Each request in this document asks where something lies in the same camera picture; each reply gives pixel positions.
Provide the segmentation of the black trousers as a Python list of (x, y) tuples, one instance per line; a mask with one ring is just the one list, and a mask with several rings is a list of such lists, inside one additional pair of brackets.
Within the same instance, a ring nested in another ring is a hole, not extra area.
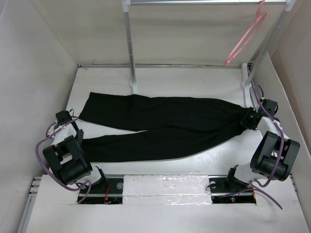
[(81, 147), (99, 163), (179, 159), (241, 135), (247, 113), (220, 99), (90, 93), (79, 119), (127, 134), (84, 139)]

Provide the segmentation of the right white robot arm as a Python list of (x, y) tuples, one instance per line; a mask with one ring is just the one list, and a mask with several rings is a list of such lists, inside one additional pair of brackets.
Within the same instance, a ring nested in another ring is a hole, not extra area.
[(288, 178), (300, 144), (291, 140), (275, 118), (278, 103), (261, 98), (258, 107), (250, 109), (242, 119), (241, 125), (250, 130), (259, 130), (262, 135), (251, 161), (244, 165), (236, 165), (228, 172), (225, 186), (230, 191), (244, 188), (256, 182), (266, 187), (271, 181), (284, 181)]

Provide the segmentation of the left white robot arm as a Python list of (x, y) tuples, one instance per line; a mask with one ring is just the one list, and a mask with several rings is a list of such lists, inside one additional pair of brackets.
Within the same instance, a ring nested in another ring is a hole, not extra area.
[(73, 110), (56, 113), (56, 121), (45, 133), (46, 139), (51, 139), (52, 144), (43, 149), (43, 156), (51, 173), (65, 189), (104, 192), (109, 188), (109, 183), (100, 168), (97, 168), (100, 176), (94, 177), (92, 182), (80, 182), (91, 175), (93, 168), (82, 150), (84, 132), (76, 123), (78, 117), (72, 113)]

